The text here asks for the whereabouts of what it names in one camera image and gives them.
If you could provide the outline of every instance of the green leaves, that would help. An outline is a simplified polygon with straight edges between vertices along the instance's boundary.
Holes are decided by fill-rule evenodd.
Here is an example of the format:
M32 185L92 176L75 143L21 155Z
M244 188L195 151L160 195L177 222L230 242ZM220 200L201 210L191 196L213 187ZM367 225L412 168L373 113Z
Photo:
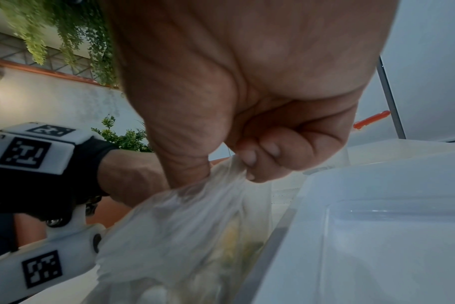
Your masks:
M113 47L103 14L96 0L69 4L62 0L0 0L15 34L26 42L34 61L43 64L46 44L42 29L57 28L62 40L60 47L67 64L74 66L74 52L83 40L89 43L91 66L102 85L116 86Z
M101 135L107 141L117 145L120 149L138 152L153 152L149 145L143 143L143 140L146 138L146 132L144 130L127 130L126 134L118 135L111 130L115 122L116 119L114 116L108 115L102 120L102 124L107 129L99 130L97 128L91 128L91 130Z

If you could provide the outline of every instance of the food in bag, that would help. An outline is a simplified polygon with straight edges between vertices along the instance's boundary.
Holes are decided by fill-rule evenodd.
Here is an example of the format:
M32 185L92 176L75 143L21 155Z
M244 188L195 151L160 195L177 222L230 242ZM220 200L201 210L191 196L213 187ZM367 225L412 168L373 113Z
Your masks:
M271 228L271 185L233 157L206 180L155 195L99 245L97 287L83 304L228 303Z

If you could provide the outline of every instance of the hand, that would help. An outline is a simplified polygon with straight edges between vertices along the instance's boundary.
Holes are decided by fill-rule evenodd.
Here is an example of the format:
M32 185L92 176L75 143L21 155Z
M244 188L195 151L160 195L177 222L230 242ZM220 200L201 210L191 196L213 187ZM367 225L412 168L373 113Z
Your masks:
M223 141L263 182L347 141L393 0L104 0L122 87L172 187Z
M129 207L169 189L154 153L112 150L99 164L97 181L112 199Z

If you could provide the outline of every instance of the fingernail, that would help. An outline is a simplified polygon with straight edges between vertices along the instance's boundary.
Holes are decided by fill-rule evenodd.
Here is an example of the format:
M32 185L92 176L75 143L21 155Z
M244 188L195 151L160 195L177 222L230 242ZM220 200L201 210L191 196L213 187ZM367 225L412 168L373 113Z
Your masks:
M259 143L263 149L266 150L272 157L280 157L281 149L279 146L273 142L260 142Z
M237 152L237 155L248 167L252 167L256 164L257 161L256 152L252 150L241 150Z

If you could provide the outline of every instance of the clear plastic bag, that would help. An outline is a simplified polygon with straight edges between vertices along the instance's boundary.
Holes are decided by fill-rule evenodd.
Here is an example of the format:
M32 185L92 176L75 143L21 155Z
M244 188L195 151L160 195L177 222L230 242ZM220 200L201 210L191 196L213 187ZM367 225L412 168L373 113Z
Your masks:
M271 229L271 185L233 157L205 181L133 209L99 246L99 284L83 304L227 303Z

